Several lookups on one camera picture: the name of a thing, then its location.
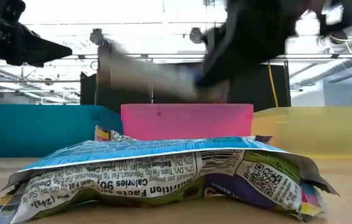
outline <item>white wall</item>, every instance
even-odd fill
[[[325,106],[352,106],[352,85],[324,85]]]
[[[325,106],[323,82],[316,82],[314,86],[305,86],[301,92],[291,92],[291,106],[317,107]]]
[[[4,98],[0,98],[0,104],[35,104],[36,100],[25,96],[14,96],[12,93],[5,93]]]

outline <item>pink bin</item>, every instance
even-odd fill
[[[130,104],[121,120],[123,133],[138,140],[250,136],[253,105]]]

